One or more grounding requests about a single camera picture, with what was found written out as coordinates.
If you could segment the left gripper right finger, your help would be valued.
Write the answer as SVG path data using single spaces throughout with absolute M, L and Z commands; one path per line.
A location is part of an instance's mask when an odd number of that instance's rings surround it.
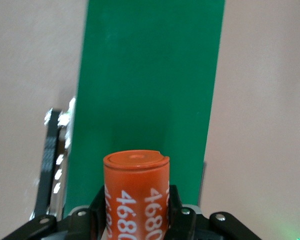
M 176 185 L 169 186 L 168 230 L 164 240 L 194 240 L 197 214 L 182 205 Z

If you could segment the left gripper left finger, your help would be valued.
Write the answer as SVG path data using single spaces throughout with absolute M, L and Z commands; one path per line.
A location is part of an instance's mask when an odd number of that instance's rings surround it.
M 101 240 L 106 228 L 105 186 L 89 206 L 73 209 L 66 219 L 67 230 L 62 240 Z

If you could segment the orange cylinder printed 4680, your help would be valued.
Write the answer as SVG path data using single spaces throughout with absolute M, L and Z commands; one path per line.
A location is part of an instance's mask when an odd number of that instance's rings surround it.
M 170 158 L 127 150 L 103 159 L 106 240 L 163 240 L 169 228 Z

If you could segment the green conveyor belt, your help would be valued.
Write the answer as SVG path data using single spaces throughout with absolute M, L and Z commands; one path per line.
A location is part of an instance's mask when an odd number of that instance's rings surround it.
M 170 157 L 170 182 L 199 205 L 226 0 L 88 0 L 78 90 L 50 109 L 33 217 L 67 216 L 103 185 L 103 158 Z

